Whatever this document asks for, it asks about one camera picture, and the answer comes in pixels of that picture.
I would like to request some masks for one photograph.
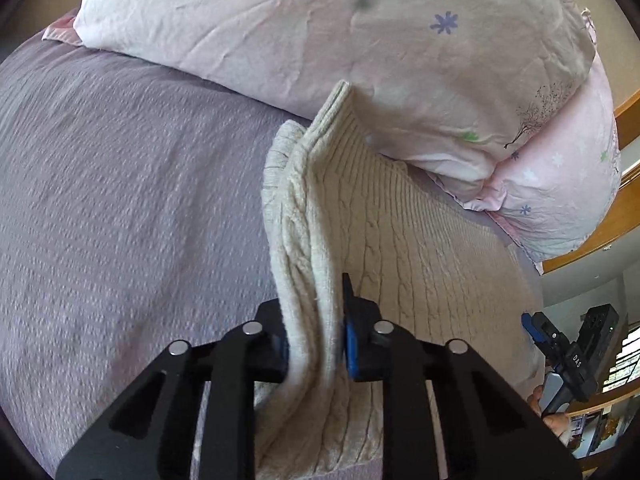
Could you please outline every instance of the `human hand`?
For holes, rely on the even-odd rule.
[[[527,399],[527,404],[531,407],[531,409],[536,412],[537,416],[542,416],[542,408],[540,408],[540,399],[542,398],[542,391],[544,390],[544,386],[540,384],[540,386],[536,387],[533,390],[533,393]],[[564,413],[555,413],[553,415],[547,415],[542,419],[542,422],[546,424],[546,426],[554,432],[555,436],[560,437],[566,430],[569,429],[569,417]]]

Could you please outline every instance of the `wall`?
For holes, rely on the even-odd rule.
[[[622,176],[625,176],[636,165],[640,164],[640,137],[636,137],[635,140],[628,144],[620,151],[621,160],[620,166],[622,169]]]
[[[0,30],[2,42],[23,42],[65,12],[79,7],[80,2],[81,0],[25,0]]]
[[[629,323],[640,321],[640,260],[625,269],[622,274],[625,280],[626,307]]]
[[[612,304],[620,319],[626,316],[625,282],[622,276],[610,280],[597,288],[589,290],[580,296],[569,298],[561,303],[550,305],[544,309],[545,315],[551,322],[574,341],[578,337],[582,321],[580,316],[592,306]]]
[[[640,257],[640,227],[618,238],[608,250],[588,256],[542,275],[545,305],[578,296],[621,276]]]
[[[575,1],[591,11],[613,104],[620,106],[640,89],[640,40],[615,0]]]

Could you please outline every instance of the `window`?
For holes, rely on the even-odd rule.
[[[603,392],[613,390],[640,377],[640,328],[636,328],[622,342],[622,352],[616,356],[616,364],[609,370]]]

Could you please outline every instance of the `pink pillowcase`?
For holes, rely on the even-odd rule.
[[[42,33],[43,40],[61,41],[73,46],[82,46],[82,40],[74,29],[76,11],[66,13],[55,22],[51,23]]]
[[[611,91],[596,54],[587,80],[560,112],[462,205],[486,210],[542,262],[573,251],[593,233],[620,177]]]

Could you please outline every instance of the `blue flower print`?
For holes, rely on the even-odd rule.
[[[447,34],[451,34],[452,28],[458,28],[458,24],[456,23],[457,19],[458,15],[454,14],[452,16],[450,10],[446,12],[444,18],[439,14],[436,14],[436,20],[438,20],[438,23],[434,23],[433,25],[431,25],[431,28],[437,28],[438,34],[442,34],[444,30],[447,32]]]

